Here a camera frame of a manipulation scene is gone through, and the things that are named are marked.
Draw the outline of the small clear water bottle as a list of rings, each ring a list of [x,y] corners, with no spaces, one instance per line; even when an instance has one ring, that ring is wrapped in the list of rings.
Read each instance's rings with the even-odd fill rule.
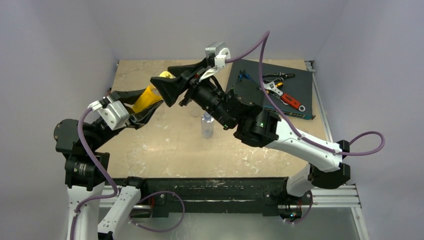
[[[214,134],[215,119],[207,112],[201,116],[201,134],[204,138],[211,138]]]

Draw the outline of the yellow juice bottle cap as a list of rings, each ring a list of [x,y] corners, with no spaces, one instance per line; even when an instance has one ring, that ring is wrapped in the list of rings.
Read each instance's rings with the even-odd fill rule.
[[[161,77],[161,78],[167,78],[167,79],[173,79],[173,78],[175,78],[175,76],[173,74],[171,74],[170,72],[168,72],[168,71],[161,72],[159,74],[159,77]]]

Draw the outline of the yellow juice bottle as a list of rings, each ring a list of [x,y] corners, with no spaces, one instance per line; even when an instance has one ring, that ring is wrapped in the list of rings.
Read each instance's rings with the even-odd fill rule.
[[[158,90],[150,83],[145,92],[139,97],[139,99],[132,105],[131,110],[133,112],[140,112],[147,108],[148,106],[161,101],[162,96],[159,94]]]

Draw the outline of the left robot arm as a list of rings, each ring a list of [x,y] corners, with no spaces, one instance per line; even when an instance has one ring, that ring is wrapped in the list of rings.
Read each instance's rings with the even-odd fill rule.
[[[163,98],[152,86],[113,91],[90,103],[80,119],[65,119],[53,132],[65,158],[69,240],[115,240],[131,208],[149,199],[145,182],[129,177],[118,187],[108,174],[110,154],[98,149],[124,129],[145,126]]]

